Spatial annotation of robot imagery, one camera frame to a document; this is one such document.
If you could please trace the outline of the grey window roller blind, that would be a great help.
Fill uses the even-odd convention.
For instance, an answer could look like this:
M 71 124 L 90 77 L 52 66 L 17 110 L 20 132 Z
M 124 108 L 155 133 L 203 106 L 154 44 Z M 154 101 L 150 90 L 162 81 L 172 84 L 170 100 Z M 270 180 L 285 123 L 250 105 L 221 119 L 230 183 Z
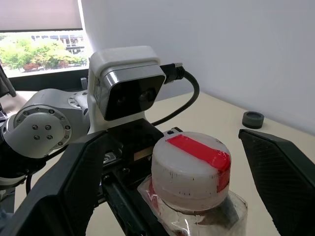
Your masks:
M 81 28 L 78 0 L 0 0 L 0 32 Z

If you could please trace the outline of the white cap with red tape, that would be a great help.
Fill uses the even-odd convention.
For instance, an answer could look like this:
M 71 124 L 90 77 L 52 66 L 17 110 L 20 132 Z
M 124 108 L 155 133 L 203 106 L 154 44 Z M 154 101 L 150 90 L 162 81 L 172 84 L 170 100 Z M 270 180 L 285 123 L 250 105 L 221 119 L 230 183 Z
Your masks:
M 174 133 L 153 149 L 153 190 L 178 211 L 206 211 L 220 205 L 228 196 L 230 171 L 228 148 L 209 135 Z

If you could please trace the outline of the clear plastic drink bottle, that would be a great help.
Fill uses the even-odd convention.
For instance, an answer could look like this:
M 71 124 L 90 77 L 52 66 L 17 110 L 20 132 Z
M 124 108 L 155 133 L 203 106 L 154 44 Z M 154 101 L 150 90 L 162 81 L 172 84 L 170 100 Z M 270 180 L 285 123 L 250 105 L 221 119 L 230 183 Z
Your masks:
M 246 236 L 248 205 L 232 191 L 215 208 L 181 212 L 155 193 L 151 176 L 137 190 L 168 236 Z

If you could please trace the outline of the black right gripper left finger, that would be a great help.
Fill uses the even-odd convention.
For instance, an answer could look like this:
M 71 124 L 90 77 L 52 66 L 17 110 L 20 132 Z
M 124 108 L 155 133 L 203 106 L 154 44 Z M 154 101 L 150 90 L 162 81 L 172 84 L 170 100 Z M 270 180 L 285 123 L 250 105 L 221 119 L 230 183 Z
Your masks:
M 108 133 L 97 132 L 69 145 L 0 236 L 85 236 L 97 203 L 103 159 L 112 143 Z

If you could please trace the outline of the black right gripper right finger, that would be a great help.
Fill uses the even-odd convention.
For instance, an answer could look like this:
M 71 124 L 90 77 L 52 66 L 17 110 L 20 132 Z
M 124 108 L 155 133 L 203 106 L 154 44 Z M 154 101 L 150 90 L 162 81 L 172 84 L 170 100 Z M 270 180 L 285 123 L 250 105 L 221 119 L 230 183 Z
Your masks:
M 240 129 L 252 177 L 281 236 L 315 236 L 315 164 L 291 141 Z

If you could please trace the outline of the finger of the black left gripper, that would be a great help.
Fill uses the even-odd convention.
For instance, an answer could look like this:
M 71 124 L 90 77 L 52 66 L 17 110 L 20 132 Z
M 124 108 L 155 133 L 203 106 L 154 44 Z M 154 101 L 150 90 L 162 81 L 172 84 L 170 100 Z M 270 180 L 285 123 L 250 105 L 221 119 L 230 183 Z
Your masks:
M 117 180 L 107 180 L 102 190 L 125 236 L 169 236 L 137 189 L 124 189 Z

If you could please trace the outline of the black window frame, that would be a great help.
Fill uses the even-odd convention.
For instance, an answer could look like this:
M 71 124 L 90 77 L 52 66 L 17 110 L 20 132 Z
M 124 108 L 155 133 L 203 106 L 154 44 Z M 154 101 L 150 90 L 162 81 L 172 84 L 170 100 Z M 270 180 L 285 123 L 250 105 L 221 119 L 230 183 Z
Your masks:
M 59 89 L 63 91 L 81 91 L 81 78 L 88 77 L 88 69 L 69 70 L 12 77 L 13 87 L 17 91 L 40 91 L 43 89 Z

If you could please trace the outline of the dark grey round cap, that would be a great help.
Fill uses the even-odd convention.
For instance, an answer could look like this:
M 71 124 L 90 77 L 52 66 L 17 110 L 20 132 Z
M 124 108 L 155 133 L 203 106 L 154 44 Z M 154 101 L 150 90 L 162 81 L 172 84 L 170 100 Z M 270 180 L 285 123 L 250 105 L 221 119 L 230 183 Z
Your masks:
M 264 115 L 259 112 L 247 111 L 243 113 L 242 125 L 251 129 L 260 129 L 264 123 Z

